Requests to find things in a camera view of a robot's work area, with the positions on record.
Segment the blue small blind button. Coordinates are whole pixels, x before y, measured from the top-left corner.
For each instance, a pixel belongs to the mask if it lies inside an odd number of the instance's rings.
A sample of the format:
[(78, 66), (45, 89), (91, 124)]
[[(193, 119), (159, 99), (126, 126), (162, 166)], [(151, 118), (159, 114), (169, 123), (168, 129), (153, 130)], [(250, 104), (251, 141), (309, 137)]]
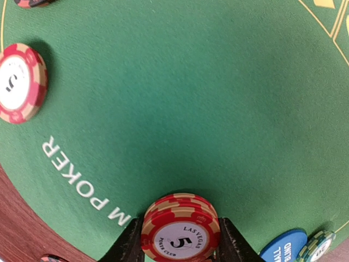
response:
[(306, 232), (302, 229), (292, 229), (282, 233), (261, 251), (260, 257), (267, 262), (296, 261), (300, 250), (308, 241)]

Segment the red black 100 chip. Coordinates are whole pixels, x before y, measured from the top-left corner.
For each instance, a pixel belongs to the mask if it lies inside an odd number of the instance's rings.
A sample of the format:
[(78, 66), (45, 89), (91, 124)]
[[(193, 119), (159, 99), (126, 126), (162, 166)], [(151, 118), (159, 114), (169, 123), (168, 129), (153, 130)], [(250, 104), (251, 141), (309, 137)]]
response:
[(55, 0), (14, 0), (14, 2), (21, 8), (29, 9), (35, 7), (45, 7)]
[(43, 255), (40, 262), (68, 262), (67, 260), (52, 254)]

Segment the red tan 5 chips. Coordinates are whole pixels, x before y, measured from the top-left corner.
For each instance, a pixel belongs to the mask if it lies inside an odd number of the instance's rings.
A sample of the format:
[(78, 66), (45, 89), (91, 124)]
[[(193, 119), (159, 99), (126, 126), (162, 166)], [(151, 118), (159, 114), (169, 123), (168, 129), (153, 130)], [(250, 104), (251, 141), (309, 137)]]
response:
[(145, 213), (141, 248), (154, 261), (204, 261), (220, 242), (218, 214), (205, 198), (174, 193)]

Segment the red tan 5 chip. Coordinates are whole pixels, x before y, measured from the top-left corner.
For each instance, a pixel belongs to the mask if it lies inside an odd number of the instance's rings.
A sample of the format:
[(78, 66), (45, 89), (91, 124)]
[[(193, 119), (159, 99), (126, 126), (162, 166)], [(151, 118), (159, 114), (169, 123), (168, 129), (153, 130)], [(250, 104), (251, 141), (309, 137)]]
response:
[(1, 119), (22, 124), (37, 114), (48, 90), (48, 72), (42, 56), (23, 43), (1, 53)]

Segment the green 20 chip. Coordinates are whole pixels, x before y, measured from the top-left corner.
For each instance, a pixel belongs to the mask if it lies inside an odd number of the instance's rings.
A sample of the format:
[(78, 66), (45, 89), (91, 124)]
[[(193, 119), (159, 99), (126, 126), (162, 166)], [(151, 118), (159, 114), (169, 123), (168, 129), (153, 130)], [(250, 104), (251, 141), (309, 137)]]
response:
[(324, 254), (326, 254), (329, 251), (335, 238), (335, 232), (326, 230), (319, 231), (301, 249), (301, 251), (297, 255), (296, 261), (318, 261)]

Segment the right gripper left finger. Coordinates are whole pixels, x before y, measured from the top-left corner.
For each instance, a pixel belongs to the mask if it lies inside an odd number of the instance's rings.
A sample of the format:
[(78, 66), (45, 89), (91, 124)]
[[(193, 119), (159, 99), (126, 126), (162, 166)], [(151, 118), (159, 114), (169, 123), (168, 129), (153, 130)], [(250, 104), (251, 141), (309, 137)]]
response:
[(133, 218), (99, 262), (144, 262), (141, 248), (143, 219)]

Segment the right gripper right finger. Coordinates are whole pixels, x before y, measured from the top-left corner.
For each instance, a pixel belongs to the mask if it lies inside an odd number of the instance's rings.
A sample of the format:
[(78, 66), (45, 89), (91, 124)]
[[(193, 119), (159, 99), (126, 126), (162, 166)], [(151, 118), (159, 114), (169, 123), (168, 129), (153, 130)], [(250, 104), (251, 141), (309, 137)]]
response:
[(229, 218), (219, 218), (219, 224), (218, 261), (264, 262)]

